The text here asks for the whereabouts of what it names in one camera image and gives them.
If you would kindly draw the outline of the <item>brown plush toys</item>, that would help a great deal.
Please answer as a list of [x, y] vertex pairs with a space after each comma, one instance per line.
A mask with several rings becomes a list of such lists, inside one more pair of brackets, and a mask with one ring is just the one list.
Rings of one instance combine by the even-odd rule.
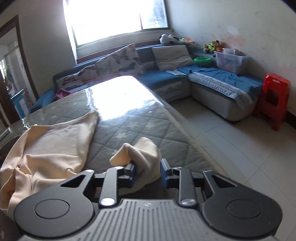
[[203, 50], [205, 53], [222, 52], [225, 43], [219, 40], [213, 40], [210, 44], [204, 44]]

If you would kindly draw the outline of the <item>window with frame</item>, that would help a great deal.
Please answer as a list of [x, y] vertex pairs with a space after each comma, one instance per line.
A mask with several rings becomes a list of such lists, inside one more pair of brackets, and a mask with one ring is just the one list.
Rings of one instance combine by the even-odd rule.
[[169, 28], [164, 1], [65, 1], [77, 47], [110, 37]]

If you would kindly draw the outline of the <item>large butterfly print cushion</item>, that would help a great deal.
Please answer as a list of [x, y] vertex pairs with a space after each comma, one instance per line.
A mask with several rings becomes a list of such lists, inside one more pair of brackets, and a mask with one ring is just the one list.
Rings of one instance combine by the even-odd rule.
[[108, 54], [95, 63], [98, 73], [104, 78], [144, 74], [145, 69], [134, 44], [129, 44]]

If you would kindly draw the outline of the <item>cream sweater garment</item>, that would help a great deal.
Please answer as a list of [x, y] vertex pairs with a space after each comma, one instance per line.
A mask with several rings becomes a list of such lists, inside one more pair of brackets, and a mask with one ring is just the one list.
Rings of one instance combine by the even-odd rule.
[[[1, 211], [13, 217], [16, 206], [25, 198], [82, 171], [99, 120], [97, 111], [51, 126], [32, 126], [9, 151], [1, 166]], [[160, 178], [161, 153], [154, 142], [141, 137], [132, 146], [124, 143], [109, 159], [111, 166], [134, 161], [137, 168], [136, 192]]]

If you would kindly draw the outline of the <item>small butterfly print cushion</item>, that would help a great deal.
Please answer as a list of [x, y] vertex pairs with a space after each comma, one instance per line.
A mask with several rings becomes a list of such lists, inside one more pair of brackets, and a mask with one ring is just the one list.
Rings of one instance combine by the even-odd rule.
[[87, 84], [88, 82], [95, 80], [97, 77], [98, 74], [95, 65], [89, 65], [74, 74], [61, 77], [56, 81], [56, 86], [58, 89], [65, 89], [73, 85]]

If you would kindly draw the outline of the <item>red plastic stool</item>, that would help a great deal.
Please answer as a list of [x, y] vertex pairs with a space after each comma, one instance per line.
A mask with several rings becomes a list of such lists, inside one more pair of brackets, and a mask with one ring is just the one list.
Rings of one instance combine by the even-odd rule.
[[271, 128], [280, 129], [287, 111], [290, 81], [274, 73], [267, 74], [254, 114], [269, 117]]

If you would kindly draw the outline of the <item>blue corner sofa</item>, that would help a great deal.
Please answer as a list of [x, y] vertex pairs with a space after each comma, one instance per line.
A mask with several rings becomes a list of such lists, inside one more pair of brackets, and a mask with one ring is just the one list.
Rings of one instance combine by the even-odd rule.
[[[240, 121], [254, 111], [262, 90], [262, 80], [252, 76], [237, 75], [213, 66], [199, 67], [195, 63], [161, 71], [156, 65], [152, 52], [153, 47], [161, 46], [172, 45], [135, 47], [145, 69], [144, 74], [135, 78], [163, 100], [171, 102], [191, 96], [229, 121]], [[55, 75], [53, 77], [55, 87], [45, 92], [37, 100], [31, 108], [31, 112], [35, 112], [55, 101], [55, 94], [59, 90], [56, 86], [58, 79], [74, 74], [89, 65], [95, 65], [102, 58], [87, 61]], [[72, 94], [112, 79], [102, 77], [98, 71], [97, 74], [98, 77], [95, 80], [83, 85], [73, 85], [65, 88], [65, 90]]]

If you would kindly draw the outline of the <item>pink cloth on sofa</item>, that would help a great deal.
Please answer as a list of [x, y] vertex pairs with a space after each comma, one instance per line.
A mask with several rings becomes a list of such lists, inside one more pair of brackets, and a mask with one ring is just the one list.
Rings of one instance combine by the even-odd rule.
[[71, 93], [65, 89], [60, 88], [55, 94], [55, 100], [62, 99], [64, 97], [69, 96]]

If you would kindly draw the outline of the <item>clear plastic storage box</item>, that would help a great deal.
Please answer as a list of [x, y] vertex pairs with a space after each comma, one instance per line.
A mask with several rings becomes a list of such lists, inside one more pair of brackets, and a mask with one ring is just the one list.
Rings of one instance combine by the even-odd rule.
[[237, 75], [245, 74], [249, 61], [249, 56], [230, 48], [223, 48], [222, 52], [215, 51], [215, 58], [218, 68]]

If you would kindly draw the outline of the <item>grey plain cushion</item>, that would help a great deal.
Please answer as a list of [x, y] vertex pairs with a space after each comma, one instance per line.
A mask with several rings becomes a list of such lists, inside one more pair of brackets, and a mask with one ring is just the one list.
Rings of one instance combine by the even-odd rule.
[[185, 45], [153, 47], [152, 52], [156, 65], [161, 71], [194, 64]]

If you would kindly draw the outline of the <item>grey quilted table cover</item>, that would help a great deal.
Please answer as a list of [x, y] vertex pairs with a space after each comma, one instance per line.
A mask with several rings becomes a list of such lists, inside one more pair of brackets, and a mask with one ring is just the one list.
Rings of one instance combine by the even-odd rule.
[[33, 125], [53, 125], [99, 113], [86, 169], [104, 172], [109, 159], [124, 143], [141, 137], [152, 140], [172, 167], [193, 172], [225, 170], [194, 139], [195, 129], [169, 104], [155, 96], [134, 78], [117, 78], [94, 85], [35, 111], [22, 120], [23, 130]]

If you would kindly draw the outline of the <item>blue white small cabinet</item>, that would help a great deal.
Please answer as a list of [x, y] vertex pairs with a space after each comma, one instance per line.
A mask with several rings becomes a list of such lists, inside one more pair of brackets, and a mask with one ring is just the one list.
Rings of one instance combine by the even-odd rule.
[[25, 118], [29, 114], [29, 106], [25, 98], [23, 89], [12, 96], [11, 101], [20, 119]]

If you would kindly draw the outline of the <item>panda plush toy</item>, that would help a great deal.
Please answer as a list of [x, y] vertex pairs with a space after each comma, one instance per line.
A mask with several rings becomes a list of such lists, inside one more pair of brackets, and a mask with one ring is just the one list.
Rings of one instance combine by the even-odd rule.
[[166, 34], [162, 34], [159, 42], [161, 44], [175, 44], [179, 42], [179, 39], [177, 37], [175, 37], [174, 35], [166, 35]]

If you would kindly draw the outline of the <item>green plastic bowl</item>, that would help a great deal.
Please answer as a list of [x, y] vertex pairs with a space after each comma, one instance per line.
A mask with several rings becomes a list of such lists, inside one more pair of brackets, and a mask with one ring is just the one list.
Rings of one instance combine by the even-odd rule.
[[193, 60], [199, 67], [208, 67], [212, 65], [212, 60], [209, 57], [196, 57]]

